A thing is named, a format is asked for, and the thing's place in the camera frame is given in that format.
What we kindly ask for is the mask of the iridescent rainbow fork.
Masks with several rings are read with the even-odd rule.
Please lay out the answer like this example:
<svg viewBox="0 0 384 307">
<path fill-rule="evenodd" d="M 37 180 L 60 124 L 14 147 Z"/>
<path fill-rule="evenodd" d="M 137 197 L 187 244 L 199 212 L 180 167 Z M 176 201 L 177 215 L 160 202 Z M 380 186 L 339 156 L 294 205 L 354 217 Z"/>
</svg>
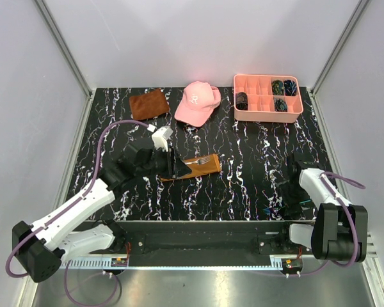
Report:
<svg viewBox="0 0 384 307">
<path fill-rule="evenodd" d="M 303 200 L 298 203 L 287 204 L 281 202 L 279 207 L 268 207 L 263 209 L 263 213 L 268 216 L 280 215 L 285 218 L 292 218 L 293 216 L 300 216 L 304 210 L 308 210 L 308 205 L 312 205 L 312 200 Z"/>
</svg>

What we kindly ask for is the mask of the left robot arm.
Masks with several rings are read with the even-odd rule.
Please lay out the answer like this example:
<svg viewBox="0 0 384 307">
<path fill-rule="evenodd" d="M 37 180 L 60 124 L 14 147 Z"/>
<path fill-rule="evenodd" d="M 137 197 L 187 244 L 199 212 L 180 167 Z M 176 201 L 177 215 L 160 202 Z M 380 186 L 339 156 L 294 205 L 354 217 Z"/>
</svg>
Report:
<svg viewBox="0 0 384 307">
<path fill-rule="evenodd" d="M 119 253 L 125 249 L 125 231 L 116 222 L 104 221 L 82 232 L 75 229 L 90 215 L 109 205 L 138 177 L 176 179 L 191 173 L 174 147 L 165 150 L 152 145 L 127 146 L 103 165 L 86 187 L 47 216 L 12 228 L 12 258 L 35 283 L 50 278 L 61 264 L 98 250 Z"/>
</svg>

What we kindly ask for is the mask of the silver fork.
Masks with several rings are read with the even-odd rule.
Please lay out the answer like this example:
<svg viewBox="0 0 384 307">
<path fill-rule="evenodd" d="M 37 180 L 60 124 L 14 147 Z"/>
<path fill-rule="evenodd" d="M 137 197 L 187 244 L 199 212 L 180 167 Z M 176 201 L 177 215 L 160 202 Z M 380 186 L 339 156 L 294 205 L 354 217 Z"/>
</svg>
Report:
<svg viewBox="0 0 384 307">
<path fill-rule="evenodd" d="M 208 163 L 211 160 L 210 156 L 200 157 L 194 161 L 185 162 L 186 165 L 190 164 L 197 164 L 197 165 L 203 165 L 205 163 Z"/>
</svg>

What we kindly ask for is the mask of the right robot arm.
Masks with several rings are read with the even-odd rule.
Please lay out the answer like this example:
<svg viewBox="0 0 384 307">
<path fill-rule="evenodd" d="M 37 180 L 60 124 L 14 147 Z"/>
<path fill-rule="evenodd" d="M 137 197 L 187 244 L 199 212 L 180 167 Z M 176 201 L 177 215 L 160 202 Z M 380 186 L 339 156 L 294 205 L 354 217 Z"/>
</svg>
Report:
<svg viewBox="0 0 384 307">
<path fill-rule="evenodd" d="M 289 178 L 278 185 L 282 217 L 294 221 L 308 203 L 315 205 L 317 216 L 313 224 L 290 224 L 277 239 L 280 250 L 289 254 L 301 245 L 309 248 L 316 259 L 343 267 L 363 262 L 367 255 L 368 211 L 352 204 L 332 180 L 339 179 L 359 189 L 364 189 L 364 185 L 325 171 L 298 152 L 287 157 L 287 170 Z"/>
</svg>

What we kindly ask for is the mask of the orange cloth napkin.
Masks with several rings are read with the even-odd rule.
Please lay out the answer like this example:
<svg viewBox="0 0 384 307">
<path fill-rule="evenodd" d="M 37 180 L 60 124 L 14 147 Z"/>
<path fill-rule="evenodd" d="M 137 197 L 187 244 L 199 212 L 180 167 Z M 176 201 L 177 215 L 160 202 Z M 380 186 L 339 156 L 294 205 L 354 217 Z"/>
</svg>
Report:
<svg viewBox="0 0 384 307">
<path fill-rule="evenodd" d="M 197 164 L 188 165 L 191 168 L 192 173 L 189 175 L 186 175 L 184 177 L 178 178 L 178 179 L 175 178 L 175 180 L 183 180 L 183 179 L 188 179 L 188 178 L 202 177 L 202 176 L 210 175 L 212 173 L 219 173 L 221 171 L 221 164 L 220 164 L 220 160 L 219 160 L 218 155 L 215 153 L 212 153 L 212 154 L 206 155 L 206 156 L 211 157 L 211 160 L 208 163 L 205 163 L 203 165 L 197 165 Z M 199 157 L 186 159 L 184 162 L 194 161 L 198 158 Z"/>
</svg>

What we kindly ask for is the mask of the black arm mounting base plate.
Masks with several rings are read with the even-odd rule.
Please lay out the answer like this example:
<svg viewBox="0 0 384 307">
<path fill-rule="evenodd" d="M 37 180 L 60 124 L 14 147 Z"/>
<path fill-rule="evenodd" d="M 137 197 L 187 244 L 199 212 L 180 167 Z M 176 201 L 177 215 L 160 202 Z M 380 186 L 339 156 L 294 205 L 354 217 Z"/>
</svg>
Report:
<svg viewBox="0 0 384 307">
<path fill-rule="evenodd" d="M 287 221 L 122 221 L 116 248 L 130 245 L 129 264 L 142 269 L 254 269 L 270 265 L 271 255 L 310 255 L 289 240 Z"/>
</svg>

